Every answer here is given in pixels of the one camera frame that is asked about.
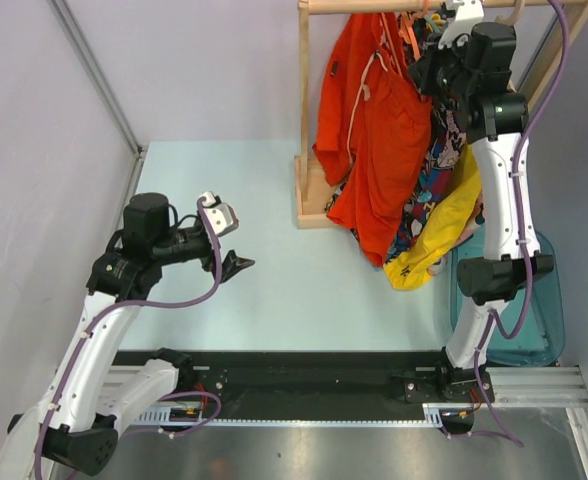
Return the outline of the orange plastic hanger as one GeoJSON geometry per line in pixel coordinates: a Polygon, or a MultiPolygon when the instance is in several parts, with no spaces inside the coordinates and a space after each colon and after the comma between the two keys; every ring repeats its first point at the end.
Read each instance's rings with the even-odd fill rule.
{"type": "Polygon", "coordinates": [[[408,67],[423,55],[428,36],[434,32],[429,26],[429,2],[423,1],[415,11],[380,13],[384,34],[390,43],[394,65],[408,78],[408,67]]]}

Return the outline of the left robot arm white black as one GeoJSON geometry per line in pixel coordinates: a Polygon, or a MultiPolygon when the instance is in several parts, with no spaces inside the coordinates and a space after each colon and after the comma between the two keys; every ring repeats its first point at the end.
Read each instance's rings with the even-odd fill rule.
{"type": "Polygon", "coordinates": [[[233,208],[210,191],[202,193],[185,226],[160,193],[133,196],[123,224],[94,262],[83,310],[64,358],[38,403],[14,416],[0,453],[0,479],[41,479],[53,464],[88,476],[110,461],[126,430],[152,405],[193,399],[195,423],[169,431],[170,438],[192,433],[222,410],[220,398],[205,389],[190,355],[163,348],[110,396],[104,382],[122,340],[140,310],[168,308],[148,296],[166,266],[197,260],[213,284],[199,297],[172,303],[181,309],[211,298],[219,286],[253,266],[234,251],[223,255],[219,240],[239,224],[233,208]]]}

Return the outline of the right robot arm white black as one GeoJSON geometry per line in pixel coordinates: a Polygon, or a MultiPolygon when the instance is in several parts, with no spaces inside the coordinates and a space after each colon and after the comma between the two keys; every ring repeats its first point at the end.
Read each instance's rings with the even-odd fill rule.
{"type": "Polygon", "coordinates": [[[516,43],[514,27],[505,24],[449,24],[408,68],[420,93],[452,102],[481,175],[484,250],[457,265],[464,305],[444,348],[446,369],[435,376],[447,401],[470,391],[469,374],[485,363],[493,331],[507,340],[520,333],[535,281],[555,266],[540,250],[529,206],[529,109],[509,86],[516,43]]]}

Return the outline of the teal plastic hanger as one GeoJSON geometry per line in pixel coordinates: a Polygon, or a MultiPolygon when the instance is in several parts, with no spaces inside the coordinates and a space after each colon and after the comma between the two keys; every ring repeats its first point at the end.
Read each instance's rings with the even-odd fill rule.
{"type": "Polygon", "coordinates": [[[447,26],[447,20],[439,13],[415,13],[412,15],[412,30],[418,37],[442,33],[447,26]]]}

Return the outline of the beige plastic hanger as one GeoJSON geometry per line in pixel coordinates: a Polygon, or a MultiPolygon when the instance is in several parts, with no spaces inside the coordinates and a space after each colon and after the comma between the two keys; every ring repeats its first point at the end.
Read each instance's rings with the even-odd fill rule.
{"type": "Polygon", "coordinates": [[[526,1],[525,0],[515,0],[513,8],[509,15],[498,15],[495,17],[494,21],[508,26],[514,26],[518,20],[520,19],[523,10],[525,9],[526,1]]]}

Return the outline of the pink patterned shorts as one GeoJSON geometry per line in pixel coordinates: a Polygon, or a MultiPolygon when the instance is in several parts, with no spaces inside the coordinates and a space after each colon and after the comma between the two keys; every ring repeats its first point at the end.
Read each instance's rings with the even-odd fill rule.
{"type": "Polygon", "coordinates": [[[428,268],[428,274],[431,276],[437,276],[442,273],[449,263],[451,251],[467,242],[484,223],[483,194],[480,194],[476,199],[472,213],[468,218],[462,233],[459,235],[450,250],[428,268]]]}

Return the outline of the yellow shorts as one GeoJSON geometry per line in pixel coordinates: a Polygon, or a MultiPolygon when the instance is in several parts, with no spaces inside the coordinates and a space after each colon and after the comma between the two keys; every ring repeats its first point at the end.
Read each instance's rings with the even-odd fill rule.
{"type": "Polygon", "coordinates": [[[480,172],[470,146],[448,168],[429,162],[383,266],[393,289],[415,290],[435,277],[428,268],[458,239],[480,194],[480,172]]]}

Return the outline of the wooden clothes rack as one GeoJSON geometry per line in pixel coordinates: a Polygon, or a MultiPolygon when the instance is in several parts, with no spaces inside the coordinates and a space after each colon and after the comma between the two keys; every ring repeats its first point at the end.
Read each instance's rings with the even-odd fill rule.
{"type": "MultiPolygon", "coordinates": [[[[333,188],[325,180],[323,169],[310,149],[309,102],[309,17],[312,15],[379,13],[418,11],[423,6],[436,9],[439,1],[300,1],[298,3],[299,28],[299,83],[300,83],[300,154],[295,157],[295,191],[297,224],[300,228],[327,228],[334,224],[326,217],[325,205],[333,188]]],[[[529,109],[540,108],[543,95],[551,90],[551,82],[560,66],[565,40],[572,42],[588,20],[588,1],[564,1],[563,13],[567,26],[555,21],[525,69],[518,90],[528,100],[529,109]]]]}

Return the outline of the teal plastic basket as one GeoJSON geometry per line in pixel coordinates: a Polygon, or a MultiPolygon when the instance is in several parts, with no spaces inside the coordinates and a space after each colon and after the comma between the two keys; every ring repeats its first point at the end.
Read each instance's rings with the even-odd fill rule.
{"type": "MultiPolygon", "coordinates": [[[[463,306],[457,284],[456,269],[462,259],[482,255],[485,229],[479,228],[450,252],[450,324],[455,327],[463,306]]],[[[519,334],[512,340],[494,331],[487,350],[487,360],[507,367],[544,367],[553,364],[565,347],[565,324],[558,272],[552,271],[534,282],[527,317],[519,334]]]]}

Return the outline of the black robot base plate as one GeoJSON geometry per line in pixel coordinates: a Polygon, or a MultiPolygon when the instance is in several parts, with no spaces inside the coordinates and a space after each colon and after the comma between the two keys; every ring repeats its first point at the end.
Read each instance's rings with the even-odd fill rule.
{"type": "Polygon", "coordinates": [[[203,413],[229,422],[386,423],[421,420],[423,407],[475,408],[494,398],[485,367],[452,367],[440,351],[125,351],[118,366],[157,356],[178,362],[174,393],[212,394],[203,413]]]}

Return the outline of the aluminium corner post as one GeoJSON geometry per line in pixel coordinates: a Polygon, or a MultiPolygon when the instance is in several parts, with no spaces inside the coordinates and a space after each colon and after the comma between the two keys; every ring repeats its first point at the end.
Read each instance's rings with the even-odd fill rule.
{"type": "Polygon", "coordinates": [[[46,3],[50,7],[63,34],[77,56],[81,67],[93,85],[98,98],[104,105],[113,125],[116,127],[121,139],[125,142],[131,154],[132,161],[131,165],[126,168],[127,183],[123,196],[123,203],[126,203],[135,191],[140,178],[145,147],[138,140],[121,102],[118,100],[94,49],[90,45],[69,3],[64,0],[47,0],[46,3]]]}

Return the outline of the aluminium frame rail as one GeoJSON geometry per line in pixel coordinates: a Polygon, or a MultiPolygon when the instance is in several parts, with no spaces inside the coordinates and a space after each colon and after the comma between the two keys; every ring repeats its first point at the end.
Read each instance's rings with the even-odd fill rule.
{"type": "Polygon", "coordinates": [[[401,404],[462,406],[489,399],[498,407],[563,407],[588,404],[583,376],[576,367],[490,367],[467,380],[440,382],[434,370],[347,366],[196,366],[194,379],[180,391],[207,392],[225,406],[273,399],[314,406],[323,400],[368,399],[401,404]]]}

